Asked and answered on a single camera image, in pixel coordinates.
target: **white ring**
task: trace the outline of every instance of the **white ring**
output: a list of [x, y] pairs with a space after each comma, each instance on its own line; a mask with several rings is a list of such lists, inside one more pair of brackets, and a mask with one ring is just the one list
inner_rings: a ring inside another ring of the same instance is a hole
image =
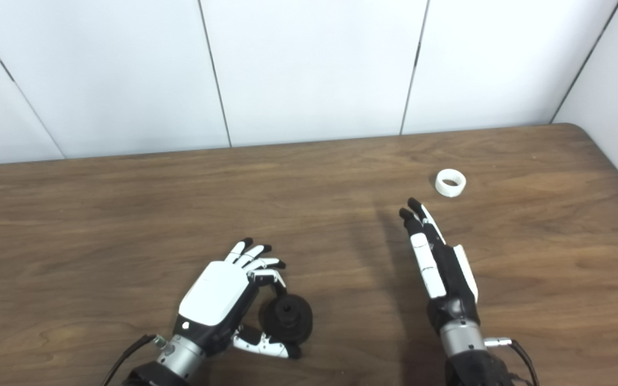
[[[457, 186], [448, 185], [444, 180], [454, 181]], [[443, 196], [456, 197], [466, 186], [466, 177], [455, 169], [442, 169], [436, 177], [436, 190]]]

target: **wooden table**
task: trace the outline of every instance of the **wooden table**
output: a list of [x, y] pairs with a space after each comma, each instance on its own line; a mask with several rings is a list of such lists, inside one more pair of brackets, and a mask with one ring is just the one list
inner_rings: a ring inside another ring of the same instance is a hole
[[[461, 196], [436, 193], [442, 168]], [[573, 125], [2, 165], [0, 385], [98, 384], [245, 236], [287, 263], [314, 333], [300, 361], [230, 350], [199, 384], [442, 384], [409, 196], [466, 248], [486, 336], [520, 340], [544, 385], [618, 385], [618, 172]]]

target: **robotic finger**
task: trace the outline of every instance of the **robotic finger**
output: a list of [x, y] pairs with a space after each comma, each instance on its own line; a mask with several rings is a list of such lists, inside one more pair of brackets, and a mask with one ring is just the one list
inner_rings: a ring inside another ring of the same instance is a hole
[[539, 386], [533, 364], [515, 340], [483, 339], [481, 320], [476, 309], [478, 287], [466, 252], [461, 245], [450, 247], [429, 211], [414, 198], [407, 200], [410, 210], [402, 208], [400, 217], [409, 234], [419, 271], [429, 294], [429, 322], [440, 336], [447, 354], [448, 386], [476, 386], [524, 381], [507, 371], [487, 347], [511, 347], [524, 359], [533, 382]]

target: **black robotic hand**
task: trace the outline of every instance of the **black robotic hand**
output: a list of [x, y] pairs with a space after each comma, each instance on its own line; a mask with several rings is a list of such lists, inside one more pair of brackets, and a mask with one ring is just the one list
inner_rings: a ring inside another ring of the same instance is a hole
[[[299, 344], [311, 334], [311, 308], [299, 296], [287, 294], [285, 282], [276, 271], [285, 268], [284, 262], [260, 257], [271, 250], [270, 245], [252, 247], [252, 244], [249, 237], [243, 239], [223, 261], [209, 263], [182, 298], [169, 342], [157, 336], [145, 336], [144, 342], [136, 342], [140, 347], [155, 338], [162, 352], [156, 361], [135, 367], [123, 381], [124, 386], [187, 386], [204, 359], [224, 352], [231, 345], [272, 357], [298, 359], [301, 356]], [[267, 285], [275, 289], [277, 297], [263, 313], [265, 332], [262, 332], [242, 325], [241, 321], [259, 288]], [[276, 333], [280, 339], [271, 336]]]
[[[407, 201], [411, 212], [400, 210], [426, 290], [429, 293], [427, 313], [433, 329], [442, 340], [447, 354], [448, 386], [511, 386], [522, 381], [539, 386], [538, 377], [526, 352], [515, 340], [483, 339], [478, 310], [478, 287], [466, 252], [461, 245], [450, 247], [429, 211], [414, 198]], [[487, 347], [507, 345], [526, 362], [533, 382], [507, 371], [498, 357]]]

